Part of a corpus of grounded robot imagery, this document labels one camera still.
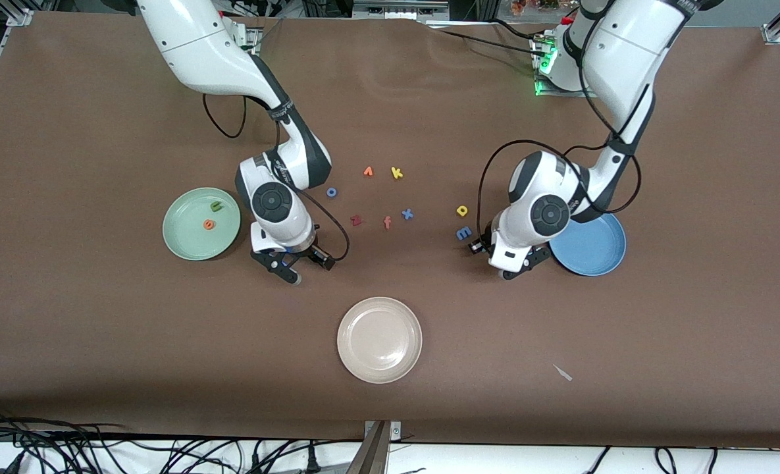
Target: green plate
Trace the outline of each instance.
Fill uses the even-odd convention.
[[[185,260],[206,260],[223,253],[240,229],[240,208],[225,191],[201,187],[181,195],[165,214],[161,234],[171,252]]]

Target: white scrap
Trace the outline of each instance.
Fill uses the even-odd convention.
[[[567,380],[569,382],[574,380],[574,378],[571,377],[571,375],[568,375],[565,370],[562,370],[559,367],[556,367],[556,364],[553,364],[553,366],[556,369],[556,371],[559,372],[559,375],[565,377],[565,380]]]

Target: table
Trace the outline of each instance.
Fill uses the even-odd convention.
[[[495,26],[459,30],[521,45]],[[522,53],[412,21],[285,20],[261,54],[332,154],[338,197],[312,193],[363,218],[350,256],[330,273],[300,264],[297,288],[251,260],[248,213],[212,261],[161,239],[175,198],[233,192],[237,164],[272,146],[260,108],[239,139],[219,135],[141,18],[40,12],[13,31],[0,408],[174,434],[357,438],[363,420],[392,418],[420,441],[780,446],[780,48],[759,31],[686,29],[667,57],[642,194],[619,216],[621,266],[585,278],[549,261],[512,282],[456,239],[474,211],[455,209],[473,209],[508,140],[600,143],[585,101],[535,97]],[[239,99],[212,106],[237,127]],[[532,151],[492,166],[484,222]],[[342,238],[311,212],[338,255]],[[342,315],[375,295],[423,328],[419,363],[393,384],[357,380],[336,355]]]

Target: blue plate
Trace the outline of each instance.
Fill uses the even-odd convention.
[[[624,228],[612,214],[585,224],[571,221],[550,240],[550,253],[571,272],[599,277],[615,270],[627,252]]]

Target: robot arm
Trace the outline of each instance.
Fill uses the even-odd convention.
[[[315,226],[294,189],[324,183],[332,163],[275,75],[260,57],[240,49],[227,29],[231,20],[221,17],[210,0],[138,3],[161,56],[180,82],[201,93],[249,97],[288,133],[284,144],[240,163],[234,178],[255,216],[253,258],[291,283],[299,281],[298,274],[270,255],[308,255],[330,269],[333,259],[315,247]]]
[[[490,251],[489,263],[508,274],[524,272],[533,247],[560,234],[570,219],[597,219],[602,213],[588,199],[600,209],[609,206],[654,108],[652,84],[658,67],[699,7],[690,0],[613,0],[608,6],[605,0],[583,0],[582,6],[580,18],[558,31],[558,45],[564,46],[558,48],[548,74],[552,81],[556,78],[556,85],[576,84],[581,90],[577,63],[585,55],[585,84],[609,107],[619,137],[610,136],[591,168],[575,165],[577,173],[561,157],[547,152],[519,162],[509,183],[510,206],[495,216],[482,235]],[[585,51],[574,52],[567,43],[582,37],[582,45],[594,21],[598,24]]]

